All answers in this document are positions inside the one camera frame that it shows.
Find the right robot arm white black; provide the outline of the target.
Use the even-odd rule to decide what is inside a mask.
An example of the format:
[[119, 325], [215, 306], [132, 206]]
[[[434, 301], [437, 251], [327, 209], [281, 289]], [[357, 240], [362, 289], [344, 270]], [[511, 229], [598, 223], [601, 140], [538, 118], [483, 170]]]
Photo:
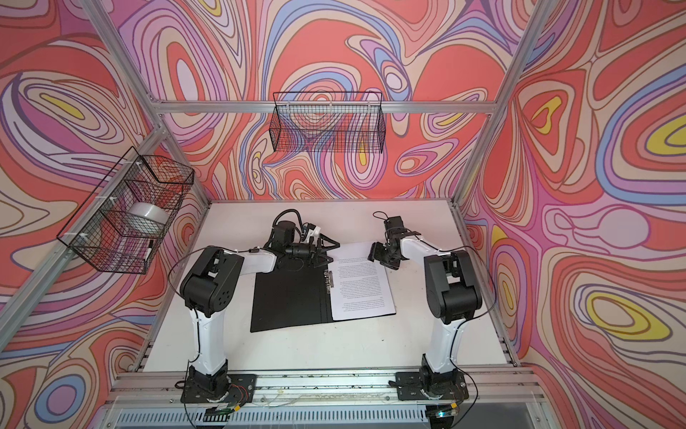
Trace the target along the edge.
[[457, 348], [466, 324], [482, 307], [482, 293], [469, 252], [464, 247], [443, 250], [433, 245], [419, 232], [405, 227], [400, 216], [375, 211], [373, 217], [383, 221], [385, 241], [372, 244], [368, 260], [395, 271], [405, 261], [421, 266], [427, 305], [434, 317], [417, 381], [396, 382], [398, 398], [406, 400], [412, 389], [418, 389], [430, 400], [466, 400], [466, 373], [457, 368]]

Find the printed paper sheet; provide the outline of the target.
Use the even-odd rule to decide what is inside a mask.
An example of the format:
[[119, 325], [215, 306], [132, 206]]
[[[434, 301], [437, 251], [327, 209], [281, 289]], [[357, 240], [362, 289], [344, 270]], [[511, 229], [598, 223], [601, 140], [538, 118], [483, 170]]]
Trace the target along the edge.
[[328, 253], [332, 320], [392, 316], [396, 307], [386, 269], [368, 259], [373, 243], [343, 244]]

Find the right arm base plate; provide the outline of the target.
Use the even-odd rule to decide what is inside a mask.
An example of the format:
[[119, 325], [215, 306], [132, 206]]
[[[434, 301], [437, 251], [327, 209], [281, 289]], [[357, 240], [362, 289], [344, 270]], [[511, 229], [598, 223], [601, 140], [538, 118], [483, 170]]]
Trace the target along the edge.
[[397, 372], [389, 381], [389, 387], [396, 390], [402, 401], [453, 400], [461, 403], [470, 397], [464, 373], [458, 369], [447, 373], [434, 373], [427, 368]]

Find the orange black folder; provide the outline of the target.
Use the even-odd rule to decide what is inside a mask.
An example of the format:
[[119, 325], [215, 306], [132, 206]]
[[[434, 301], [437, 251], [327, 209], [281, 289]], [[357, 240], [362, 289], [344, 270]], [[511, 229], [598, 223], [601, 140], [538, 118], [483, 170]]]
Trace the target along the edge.
[[335, 323], [330, 306], [328, 266], [284, 268], [255, 277], [251, 332]]

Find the aluminium frame left post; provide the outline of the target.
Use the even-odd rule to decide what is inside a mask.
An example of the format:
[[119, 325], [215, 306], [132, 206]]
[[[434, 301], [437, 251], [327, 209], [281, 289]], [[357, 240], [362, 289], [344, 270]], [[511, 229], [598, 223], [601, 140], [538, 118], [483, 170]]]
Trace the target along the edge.
[[142, 144], [139, 152], [153, 153], [164, 143], [172, 159], [190, 166], [189, 159], [165, 123], [163, 114], [157, 109], [158, 100], [150, 93], [102, 2], [82, 1], [81, 5], [98, 36], [111, 54], [115, 67], [126, 78], [140, 107], [153, 125], [153, 142]]

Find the aluminium frame back bar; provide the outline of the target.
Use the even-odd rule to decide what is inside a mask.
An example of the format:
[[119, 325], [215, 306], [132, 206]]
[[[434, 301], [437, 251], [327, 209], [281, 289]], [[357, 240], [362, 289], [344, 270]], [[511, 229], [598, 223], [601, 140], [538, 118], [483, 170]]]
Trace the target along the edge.
[[157, 101], [152, 106], [159, 114], [174, 113], [271, 113], [275, 107], [362, 107], [380, 105], [388, 114], [430, 114], [430, 113], [474, 113], [492, 114], [497, 104], [489, 101], [439, 101], [439, 102], [371, 102], [371, 101]]

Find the aluminium frame post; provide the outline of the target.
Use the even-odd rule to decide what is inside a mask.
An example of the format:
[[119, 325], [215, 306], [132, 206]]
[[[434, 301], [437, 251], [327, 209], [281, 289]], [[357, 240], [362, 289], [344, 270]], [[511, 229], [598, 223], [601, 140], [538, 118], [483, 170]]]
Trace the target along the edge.
[[115, 67], [126, 78], [140, 107], [153, 125], [153, 142], [142, 144], [139, 152], [153, 153], [164, 143], [172, 159], [190, 166], [189, 159], [165, 123], [163, 114], [157, 109], [158, 100], [150, 93], [102, 2], [82, 1], [81, 5], [98, 36], [111, 54]]
[[478, 170], [478, 164], [482, 161], [489, 143], [493, 140], [500, 121], [506, 117], [508, 100], [513, 95], [516, 83], [525, 71], [530, 55], [533, 53], [541, 34], [544, 32], [548, 18], [556, 6], [557, 1], [537, 1], [534, 5], [530, 20], [523, 32], [523, 37], [514, 52], [512, 62], [498, 90], [494, 111], [484, 122], [482, 131], [478, 139], [473, 143], [466, 159], [466, 165], [460, 175], [456, 191], [451, 198], [451, 203], [454, 207], [457, 205], [462, 192], [468, 188], [470, 177]]

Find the aluminium front rail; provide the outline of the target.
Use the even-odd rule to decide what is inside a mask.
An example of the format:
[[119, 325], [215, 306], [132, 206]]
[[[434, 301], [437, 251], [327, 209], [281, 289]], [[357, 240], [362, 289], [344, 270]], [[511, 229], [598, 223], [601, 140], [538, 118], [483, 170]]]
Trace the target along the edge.
[[[398, 372], [414, 371], [415, 368], [254, 370], [257, 382], [252, 404], [272, 407], [286, 402], [297, 406], [396, 404], [397, 391], [389, 382]], [[537, 375], [521, 366], [468, 366], [466, 373], [469, 398], [477, 399], [480, 404], [547, 399]], [[105, 400], [175, 404], [182, 395], [175, 384], [184, 375], [182, 371], [120, 375]]]

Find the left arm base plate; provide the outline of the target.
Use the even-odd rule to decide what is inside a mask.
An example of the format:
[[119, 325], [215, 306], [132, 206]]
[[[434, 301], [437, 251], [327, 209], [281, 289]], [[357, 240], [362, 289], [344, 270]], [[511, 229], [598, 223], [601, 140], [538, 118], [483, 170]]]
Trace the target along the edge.
[[257, 375], [228, 374], [209, 377], [196, 373], [189, 375], [182, 389], [180, 402], [183, 404], [229, 403], [245, 404], [252, 402], [255, 394]]

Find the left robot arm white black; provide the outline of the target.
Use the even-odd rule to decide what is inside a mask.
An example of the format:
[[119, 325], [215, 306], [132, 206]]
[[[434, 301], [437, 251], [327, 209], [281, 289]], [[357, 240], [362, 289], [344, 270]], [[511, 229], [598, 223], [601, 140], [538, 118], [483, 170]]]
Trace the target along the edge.
[[224, 317], [243, 276], [255, 278], [250, 331], [330, 323], [332, 301], [327, 271], [339, 243], [321, 235], [297, 242], [276, 235], [262, 247], [236, 251], [203, 248], [178, 294], [194, 324], [195, 356], [182, 386], [182, 403], [200, 404], [253, 398], [254, 375], [232, 375], [224, 351]]

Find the white vented panel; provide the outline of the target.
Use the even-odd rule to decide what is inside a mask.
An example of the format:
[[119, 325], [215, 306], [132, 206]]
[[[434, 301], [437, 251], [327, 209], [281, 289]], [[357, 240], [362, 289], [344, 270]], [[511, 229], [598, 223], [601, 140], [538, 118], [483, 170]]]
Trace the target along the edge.
[[105, 428], [301, 428], [330, 425], [429, 425], [422, 407], [248, 408], [226, 415], [201, 410], [129, 409], [103, 424]]

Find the aluminium frame right post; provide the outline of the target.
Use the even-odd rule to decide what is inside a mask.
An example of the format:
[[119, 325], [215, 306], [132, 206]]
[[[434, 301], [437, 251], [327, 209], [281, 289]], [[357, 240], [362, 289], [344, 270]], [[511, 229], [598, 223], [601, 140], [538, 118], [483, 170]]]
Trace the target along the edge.
[[523, 32], [523, 37], [514, 52], [512, 62], [498, 90], [494, 111], [484, 122], [482, 131], [478, 139], [473, 143], [466, 159], [466, 165], [460, 175], [456, 191], [451, 198], [451, 203], [454, 207], [457, 205], [462, 192], [468, 188], [470, 177], [478, 170], [478, 164], [482, 161], [489, 143], [493, 140], [500, 121], [506, 117], [508, 100], [513, 95], [516, 83], [525, 71], [530, 55], [533, 53], [541, 34], [544, 32], [548, 18], [556, 6], [557, 1], [537, 1], [534, 5], [530, 20]]

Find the white tape roll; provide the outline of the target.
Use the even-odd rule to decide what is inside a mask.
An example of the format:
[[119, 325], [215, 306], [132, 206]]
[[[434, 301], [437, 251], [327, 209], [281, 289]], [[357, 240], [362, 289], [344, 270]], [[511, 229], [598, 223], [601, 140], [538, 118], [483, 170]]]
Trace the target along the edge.
[[127, 225], [144, 236], [157, 236], [167, 224], [169, 214], [156, 205], [136, 202], [126, 216]]

